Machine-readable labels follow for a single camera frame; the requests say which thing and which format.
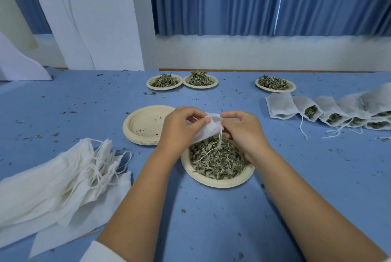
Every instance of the person's left arm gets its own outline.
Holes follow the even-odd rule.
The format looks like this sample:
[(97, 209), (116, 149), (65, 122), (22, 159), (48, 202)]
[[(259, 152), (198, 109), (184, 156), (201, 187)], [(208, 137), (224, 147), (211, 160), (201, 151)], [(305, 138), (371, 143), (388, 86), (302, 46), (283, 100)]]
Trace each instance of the person's left arm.
[(197, 132), (209, 122), (206, 113), (185, 106), (165, 118), (157, 148), (98, 236), (98, 242), (126, 261), (153, 261), (171, 169)]

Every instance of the forearm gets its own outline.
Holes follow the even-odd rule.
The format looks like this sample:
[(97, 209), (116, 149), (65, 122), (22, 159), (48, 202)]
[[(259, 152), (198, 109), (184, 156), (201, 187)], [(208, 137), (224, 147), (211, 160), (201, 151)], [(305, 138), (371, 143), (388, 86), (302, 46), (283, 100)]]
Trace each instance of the forearm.
[(153, 261), (173, 161), (152, 153), (97, 241), (127, 261)]
[(274, 150), (264, 150), (254, 158), (252, 163), (309, 262), (382, 262), (386, 259), (386, 254), (375, 243)]

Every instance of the beige plate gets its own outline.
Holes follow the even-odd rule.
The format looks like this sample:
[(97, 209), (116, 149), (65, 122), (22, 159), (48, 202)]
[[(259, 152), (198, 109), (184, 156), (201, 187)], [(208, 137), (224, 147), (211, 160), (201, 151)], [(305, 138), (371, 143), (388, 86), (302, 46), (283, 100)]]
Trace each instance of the beige plate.
[(288, 84), (288, 89), (285, 89), (285, 90), (275, 90), (275, 89), (270, 89), (270, 88), (266, 88), (266, 87), (263, 87), (263, 86), (259, 86), (258, 85), (258, 79), (255, 80), (255, 85), (263, 90), (266, 90), (266, 91), (269, 91), (269, 92), (274, 92), (274, 93), (283, 93), (283, 92), (293, 92), (296, 90), (296, 85), (293, 84), (291, 81), (287, 81), (287, 84)]
[(254, 173), (254, 166), (249, 164), (239, 175), (228, 180), (215, 180), (196, 172), (191, 164), (190, 150), (186, 149), (181, 156), (182, 165), (187, 173), (196, 181), (214, 188), (232, 188), (247, 181)]
[(208, 86), (194, 86), (194, 85), (190, 85), (187, 81), (189, 80), (189, 78), (191, 77), (190, 76), (186, 76), (183, 78), (183, 84), (187, 87), (191, 87), (191, 88), (196, 88), (196, 89), (208, 89), (208, 88), (212, 88), (214, 86), (217, 86), (217, 84), (219, 83), (219, 81), (217, 80), (217, 78), (211, 76), (211, 75), (206, 75), (207, 77), (210, 77), (211, 79), (213, 79), (213, 84), (211, 85), (208, 85)]
[(135, 144), (157, 145), (164, 119), (174, 110), (169, 106), (149, 106), (134, 111), (122, 125), (124, 135)]
[(154, 76), (152, 78), (150, 78), (148, 81), (147, 81), (147, 87), (149, 89), (152, 89), (152, 90), (170, 90), (170, 89), (174, 89), (174, 88), (177, 88), (178, 86), (181, 86), (183, 84), (183, 79), (181, 76), (178, 76), (178, 75), (173, 75), (171, 74), (172, 77), (177, 77), (179, 82), (178, 84), (174, 85), (174, 86), (170, 86), (170, 87), (153, 87), (151, 86), (151, 84), (157, 79), (157, 77), (160, 77), (161, 75), (159, 76)]

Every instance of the hand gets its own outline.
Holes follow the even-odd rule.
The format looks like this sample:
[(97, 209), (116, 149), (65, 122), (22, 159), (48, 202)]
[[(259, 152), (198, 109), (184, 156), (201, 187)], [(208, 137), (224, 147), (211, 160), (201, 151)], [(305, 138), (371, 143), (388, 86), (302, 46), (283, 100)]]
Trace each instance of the hand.
[(226, 137), (237, 142), (251, 163), (254, 163), (260, 151), (270, 149), (261, 123), (255, 115), (242, 111), (231, 111), (221, 113), (220, 116), (239, 119), (224, 119), (221, 125), (224, 127)]
[(175, 162), (192, 144), (198, 131), (210, 121), (210, 117), (206, 117), (206, 113), (196, 107), (182, 106), (175, 109), (164, 119), (157, 149), (172, 156)]

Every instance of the white sleeve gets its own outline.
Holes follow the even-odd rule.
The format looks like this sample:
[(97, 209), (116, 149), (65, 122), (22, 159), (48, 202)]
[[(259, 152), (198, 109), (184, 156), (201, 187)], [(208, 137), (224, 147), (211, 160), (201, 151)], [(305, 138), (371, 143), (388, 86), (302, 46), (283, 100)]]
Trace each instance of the white sleeve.
[(126, 262), (108, 247), (93, 241), (80, 262)]

